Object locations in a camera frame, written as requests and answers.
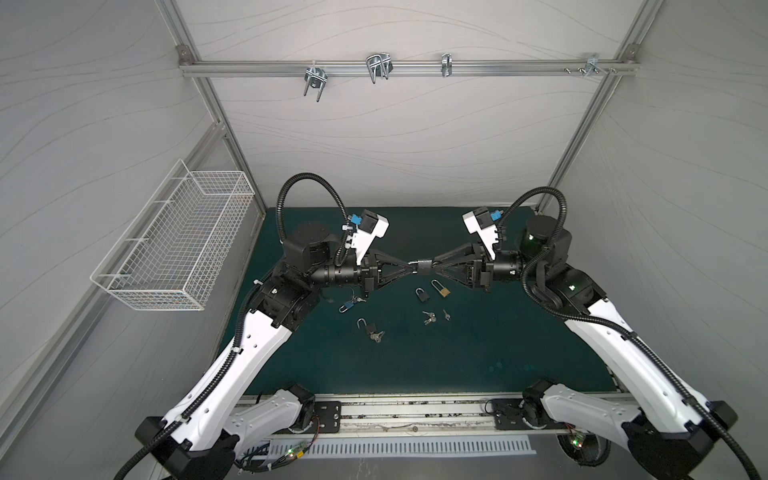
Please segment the brass padlock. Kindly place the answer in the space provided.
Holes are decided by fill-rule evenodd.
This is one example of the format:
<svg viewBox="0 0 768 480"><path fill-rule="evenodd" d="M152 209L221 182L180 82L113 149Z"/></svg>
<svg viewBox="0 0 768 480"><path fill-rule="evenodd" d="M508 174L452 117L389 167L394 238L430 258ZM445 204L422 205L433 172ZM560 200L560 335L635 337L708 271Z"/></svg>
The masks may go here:
<svg viewBox="0 0 768 480"><path fill-rule="evenodd" d="M438 292L438 293L439 293L439 294L440 294L440 295L441 295L443 298L446 298L446 297L448 297L448 296L451 294L450 290L449 290L449 289L448 289L448 288L447 288L447 287L446 287L446 286L445 286L443 283L441 283L441 282L440 282L439 280L437 280L437 279L433 279L433 280L431 280L431 281L430 281L430 284L432 285L432 287L433 287L433 288L434 288L434 289L435 289L435 290L436 290L436 291L437 291L437 292Z"/></svg>

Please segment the silver padlock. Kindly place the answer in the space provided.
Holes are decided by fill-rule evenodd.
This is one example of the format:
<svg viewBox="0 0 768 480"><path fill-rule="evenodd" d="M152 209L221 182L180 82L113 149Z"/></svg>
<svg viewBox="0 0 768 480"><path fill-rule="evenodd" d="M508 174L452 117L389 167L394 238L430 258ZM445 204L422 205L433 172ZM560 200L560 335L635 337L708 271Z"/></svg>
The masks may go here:
<svg viewBox="0 0 768 480"><path fill-rule="evenodd" d="M426 303L430 299L429 295L427 294L427 292L423 288L416 288L415 289L415 294L416 294L417 298L419 299L419 301L422 302L422 303Z"/></svg>

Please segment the silver key bunch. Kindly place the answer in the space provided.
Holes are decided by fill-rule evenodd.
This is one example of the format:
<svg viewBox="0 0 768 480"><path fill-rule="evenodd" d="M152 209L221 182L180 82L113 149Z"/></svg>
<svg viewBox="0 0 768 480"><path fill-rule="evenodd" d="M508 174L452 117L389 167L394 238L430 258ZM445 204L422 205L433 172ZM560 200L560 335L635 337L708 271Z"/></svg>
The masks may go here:
<svg viewBox="0 0 768 480"><path fill-rule="evenodd" d="M424 320L424 325L430 325L437 322L436 314L434 312L423 311L423 314L427 316Z"/></svg>

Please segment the black padlock shackle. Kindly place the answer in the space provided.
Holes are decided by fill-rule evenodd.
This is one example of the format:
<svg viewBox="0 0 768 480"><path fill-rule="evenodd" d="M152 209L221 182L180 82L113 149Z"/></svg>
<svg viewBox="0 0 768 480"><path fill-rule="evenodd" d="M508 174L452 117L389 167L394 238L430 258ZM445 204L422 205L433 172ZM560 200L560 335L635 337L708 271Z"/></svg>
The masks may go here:
<svg viewBox="0 0 768 480"><path fill-rule="evenodd" d="M412 268L412 273L416 275L430 275L434 265L432 259L413 260L408 264Z"/></svg>

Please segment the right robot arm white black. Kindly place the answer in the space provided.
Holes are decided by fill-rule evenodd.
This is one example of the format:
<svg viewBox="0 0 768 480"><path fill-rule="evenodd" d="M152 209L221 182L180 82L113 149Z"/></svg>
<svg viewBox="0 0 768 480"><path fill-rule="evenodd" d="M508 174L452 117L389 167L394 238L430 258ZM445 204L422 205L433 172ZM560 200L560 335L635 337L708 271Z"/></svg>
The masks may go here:
<svg viewBox="0 0 768 480"><path fill-rule="evenodd" d="M503 249L504 223L536 195L553 197L557 215L529 218L517 248ZM541 380L524 393L534 420L568 424L602 437L627 450L656 479L689 478L717 442L731 450L749 478L759 478L758 468L729 432L736 412L688 385L628 325L605 290L568 264L572 236L564 227L567 212L564 194L548 186L529 190L505 211L479 207L463 216L479 242L432 261L437 274L469 288L520 281L524 293L581 338L632 397L608 401Z"/></svg>

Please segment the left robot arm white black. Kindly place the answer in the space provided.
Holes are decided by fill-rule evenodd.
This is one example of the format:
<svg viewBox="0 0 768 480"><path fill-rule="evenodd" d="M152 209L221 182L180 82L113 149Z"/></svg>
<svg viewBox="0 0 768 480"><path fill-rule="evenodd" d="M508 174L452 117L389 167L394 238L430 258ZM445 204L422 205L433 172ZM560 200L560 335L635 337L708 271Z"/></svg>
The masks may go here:
<svg viewBox="0 0 768 480"><path fill-rule="evenodd" d="M336 202L343 217L340 236L317 222L286 231L284 203L290 189L303 180L318 183ZM387 219L369 210L350 214L318 174L298 173L283 184L275 219L283 255L247 294L232 340L175 407L142 422L136 431L142 446L116 478L126 478L144 458L153 456L173 479L223 479L251 443L279 430L304 427L314 397L299 387L278 391L244 419L232 411L263 366L318 305L324 288L358 286L369 294L415 271L414 264L372 248L386 233Z"/></svg>

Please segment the black padlock with keys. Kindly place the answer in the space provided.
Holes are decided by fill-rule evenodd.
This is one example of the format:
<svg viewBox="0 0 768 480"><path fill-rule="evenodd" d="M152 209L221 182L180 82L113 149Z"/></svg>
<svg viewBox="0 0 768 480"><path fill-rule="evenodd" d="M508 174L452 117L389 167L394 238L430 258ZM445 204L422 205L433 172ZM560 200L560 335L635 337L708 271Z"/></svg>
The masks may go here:
<svg viewBox="0 0 768 480"><path fill-rule="evenodd" d="M379 330L375 323L369 324L365 318L359 318L356 322L357 328L365 332L366 336L377 344L380 344L385 331Z"/></svg>

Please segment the metal U hook left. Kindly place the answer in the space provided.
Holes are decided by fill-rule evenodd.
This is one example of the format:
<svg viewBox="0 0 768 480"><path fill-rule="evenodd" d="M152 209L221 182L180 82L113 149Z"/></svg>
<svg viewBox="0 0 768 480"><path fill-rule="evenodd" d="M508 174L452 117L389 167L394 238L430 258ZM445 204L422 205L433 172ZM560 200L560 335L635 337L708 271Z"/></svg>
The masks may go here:
<svg viewBox="0 0 768 480"><path fill-rule="evenodd" d="M310 90L315 90L315 101L319 102L328 82L328 75L326 72L322 68L311 66L305 71L304 81L305 86L303 95L307 96Z"/></svg>

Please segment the metal u hook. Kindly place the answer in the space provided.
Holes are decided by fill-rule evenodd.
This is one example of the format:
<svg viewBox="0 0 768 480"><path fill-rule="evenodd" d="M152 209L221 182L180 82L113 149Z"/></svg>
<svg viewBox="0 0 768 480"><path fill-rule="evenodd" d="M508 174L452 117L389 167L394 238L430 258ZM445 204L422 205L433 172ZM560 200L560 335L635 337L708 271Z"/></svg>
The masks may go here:
<svg viewBox="0 0 768 480"><path fill-rule="evenodd" d="M379 78L388 80L393 70L392 58L389 53L375 53L368 56L365 65L373 84L376 84Z"/></svg>
<svg viewBox="0 0 768 480"><path fill-rule="evenodd" d="M322 68L311 66L305 71L304 81L305 86L303 95L307 96L310 90L315 90L315 101L319 102L328 82L328 75L326 72Z"/></svg>

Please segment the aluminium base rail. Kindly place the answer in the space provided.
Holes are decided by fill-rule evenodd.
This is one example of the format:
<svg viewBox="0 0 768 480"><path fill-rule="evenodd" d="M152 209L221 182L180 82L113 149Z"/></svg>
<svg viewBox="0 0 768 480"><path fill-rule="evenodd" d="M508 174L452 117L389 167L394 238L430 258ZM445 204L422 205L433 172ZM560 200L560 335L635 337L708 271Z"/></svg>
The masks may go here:
<svg viewBox="0 0 768 480"><path fill-rule="evenodd" d="M492 435L502 433L556 434L572 430L605 434L634 419L640 409L624 393L581 393L557 385L537 403L519 392L459 394L318 394L315 404L301 407L289 429L299 432L313 417L324 435L347 437L384 435Z"/></svg>

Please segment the metal hook bracket right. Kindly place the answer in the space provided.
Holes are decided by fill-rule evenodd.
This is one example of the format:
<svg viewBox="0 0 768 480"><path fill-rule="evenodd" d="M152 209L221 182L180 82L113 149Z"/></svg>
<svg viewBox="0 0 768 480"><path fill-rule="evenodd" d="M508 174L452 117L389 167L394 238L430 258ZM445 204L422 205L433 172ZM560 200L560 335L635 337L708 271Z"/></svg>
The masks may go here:
<svg viewBox="0 0 768 480"><path fill-rule="evenodd" d="M582 66L575 69L566 67L563 69L563 71L567 75L580 76L582 78L588 78L592 76L607 77L607 76L616 75L618 73L618 70L616 68L602 66L600 64L600 57L596 53L588 57Z"/></svg>

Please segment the aluminium wall rail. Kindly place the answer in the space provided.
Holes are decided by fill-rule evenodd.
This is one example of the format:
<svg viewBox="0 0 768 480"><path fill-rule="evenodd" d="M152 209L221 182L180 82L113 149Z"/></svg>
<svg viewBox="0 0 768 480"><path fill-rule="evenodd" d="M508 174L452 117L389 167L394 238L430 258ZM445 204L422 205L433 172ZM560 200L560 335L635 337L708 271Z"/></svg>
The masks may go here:
<svg viewBox="0 0 768 480"><path fill-rule="evenodd" d="M461 60L453 57L450 77L570 76L563 69L578 68L586 60ZM443 78L441 57L429 60L394 59L392 64L391 78ZM616 68L618 76L634 75L640 69L638 62L631 61L600 59L600 64ZM311 66L322 68L329 78L369 75L364 60L198 61L181 65L179 69L188 78L302 78Z"/></svg>

